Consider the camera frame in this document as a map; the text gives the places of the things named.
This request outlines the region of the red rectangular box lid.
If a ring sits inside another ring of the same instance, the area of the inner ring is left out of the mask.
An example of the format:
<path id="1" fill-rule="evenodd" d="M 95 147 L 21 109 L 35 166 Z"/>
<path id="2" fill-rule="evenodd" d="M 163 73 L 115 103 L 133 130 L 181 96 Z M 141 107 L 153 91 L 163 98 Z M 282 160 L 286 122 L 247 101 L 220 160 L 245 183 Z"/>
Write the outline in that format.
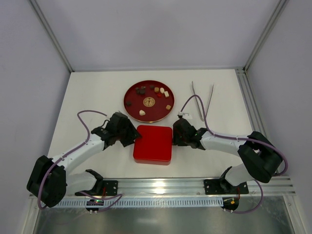
<path id="1" fill-rule="evenodd" d="M 173 130 L 165 126 L 139 125 L 142 138 L 135 140 L 133 158 L 143 160 L 171 161 Z"/>

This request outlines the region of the red chocolate box with tray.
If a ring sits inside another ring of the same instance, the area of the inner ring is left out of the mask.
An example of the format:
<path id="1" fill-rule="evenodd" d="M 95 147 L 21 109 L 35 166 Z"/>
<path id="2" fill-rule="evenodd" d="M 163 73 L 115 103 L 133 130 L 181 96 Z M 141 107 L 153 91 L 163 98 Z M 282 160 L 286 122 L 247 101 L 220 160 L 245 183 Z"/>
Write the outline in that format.
<path id="1" fill-rule="evenodd" d="M 141 164 L 151 164 L 151 165 L 163 165 L 167 166 L 171 163 L 171 161 L 159 161 L 159 160 L 143 160 L 143 159 L 135 159 L 136 163 L 141 163 Z"/>

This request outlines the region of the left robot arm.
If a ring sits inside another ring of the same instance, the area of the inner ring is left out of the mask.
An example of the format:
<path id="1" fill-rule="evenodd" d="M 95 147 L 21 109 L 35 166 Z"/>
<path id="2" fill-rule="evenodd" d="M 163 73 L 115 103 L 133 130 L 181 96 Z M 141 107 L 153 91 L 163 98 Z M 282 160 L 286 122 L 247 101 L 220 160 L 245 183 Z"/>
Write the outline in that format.
<path id="1" fill-rule="evenodd" d="M 86 139 L 70 150 L 36 160 L 26 189 L 37 198 L 40 209 L 56 206 L 66 195 L 99 196 L 104 189 L 103 177 L 91 169 L 80 174 L 73 174 L 73 170 L 117 141 L 127 147 L 141 138 L 129 118 L 120 112 L 86 132 Z"/>

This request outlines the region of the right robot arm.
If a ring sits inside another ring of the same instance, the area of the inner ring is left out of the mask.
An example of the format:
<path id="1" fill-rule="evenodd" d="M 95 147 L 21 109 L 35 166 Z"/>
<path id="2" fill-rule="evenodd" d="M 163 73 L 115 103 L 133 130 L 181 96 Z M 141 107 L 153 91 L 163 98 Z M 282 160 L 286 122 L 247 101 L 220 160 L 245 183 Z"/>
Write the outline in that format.
<path id="1" fill-rule="evenodd" d="M 222 136 L 206 128 L 197 130 L 184 118 L 173 124 L 173 145 L 215 150 L 239 157 L 242 160 L 240 165 L 227 168 L 219 179 L 213 179 L 209 184 L 222 194 L 232 194 L 239 185 L 251 180 L 268 183 L 283 161 L 281 154 L 260 132 L 253 131 L 247 136 Z"/>

